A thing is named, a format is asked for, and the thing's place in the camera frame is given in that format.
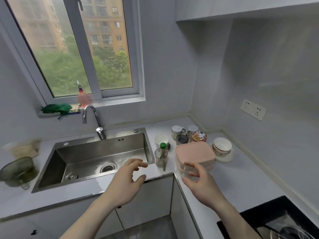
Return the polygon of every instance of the electrical outlet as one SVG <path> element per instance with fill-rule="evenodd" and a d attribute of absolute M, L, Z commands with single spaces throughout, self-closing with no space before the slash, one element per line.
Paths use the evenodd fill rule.
<path fill-rule="evenodd" d="M 247 99 L 243 100 L 240 109 L 253 116 L 254 118 L 257 118 L 259 121 L 264 118 L 267 111 L 266 108 Z"/>

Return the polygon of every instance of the dish soap bottle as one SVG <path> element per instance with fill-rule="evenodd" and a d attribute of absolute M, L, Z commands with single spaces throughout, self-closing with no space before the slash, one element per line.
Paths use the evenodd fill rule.
<path fill-rule="evenodd" d="M 89 97 L 89 95 L 84 92 L 84 90 L 82 89 L 82 86 L 78 80 L 77 80 L 77 83 L 78 83 L 78 88 L 79 88 L 78 101 L 80 103 L 80 108 L 84 108 L 87 105 L 91 104 L 92 100 Z"/>

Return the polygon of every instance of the faucet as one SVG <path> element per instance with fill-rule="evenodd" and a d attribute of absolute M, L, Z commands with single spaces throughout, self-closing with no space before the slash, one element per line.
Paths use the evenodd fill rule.
<path fill-rule="evenodd" d="M 98 126 L 99 126 L 99 127 L 96 129 L 96 132 L 97 132 L 99 138 L 100 138 L 101 140 L 104 140 L 104 139 L 106 139 L 106 136 L 105 136 L 105 133 L 104 133 L 104 131 L 103 131 L 103 128 L 101 127 L 101 123 L 100 123 L 100 121 L 99 121 L 99 117 L 98 117 L 98 114 L 96 113 L 96 109 L 95 109 L 94 106 L 92 106 L 92 105 L 87 105 L 87 106 L 84 108 L 83 115 L 82 115 L 83 124 L 86 124 L 86 123 L 87 123 L 87 121 L 86 121 L 86 113 L 87 113 L 87 110 L 89 110 L 90 108 L 91 108 L 92 111 L 94 112 L 96 121 L 98 122 Z"/>

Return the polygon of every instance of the tree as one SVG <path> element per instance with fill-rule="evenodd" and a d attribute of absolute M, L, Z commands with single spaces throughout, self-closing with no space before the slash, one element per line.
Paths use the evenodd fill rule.
<path fill-rule="evenodd" d="M 37 50 L 34 55 L 56 96 L 76 95 L 79 80 L 85 92 L 91 88 L 84 70 L 74 36 L 65 38 L 67 50 Z M 129 59 L 125 52 L 117 54 L 112 49 L 94 50 L 93 62 L 101 89 L 132 87 Z"/>

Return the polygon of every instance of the hand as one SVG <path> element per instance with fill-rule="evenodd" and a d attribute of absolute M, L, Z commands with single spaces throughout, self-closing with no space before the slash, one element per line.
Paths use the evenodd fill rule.
<path fill-rule="evenodd" d="M 191 166 L 198 171 L 196 173 L 188 173 L 190 176 L 198 177 L 198 181 L 191 181 L 187 177 L 182 177 L 182 180 L 199 202 L 213 209 L 215 212 L 229 203 L 218 188 L 213 176 L 202 165 L 190 162 L 186 162 L 185 165 Z"/>
<path fill-rule="evenodd" d="M 133 172 L 138 171 L 138 167 L 146 168 L 148 165 L 143 160 L 131 158 L 114 175 L 106 191 L 99 197 L 105 203 L 108 201 L 112 207 L 129 203 L 138 193 L 146 179 L 146 175 L 141 175 L 135 182 Z"/>

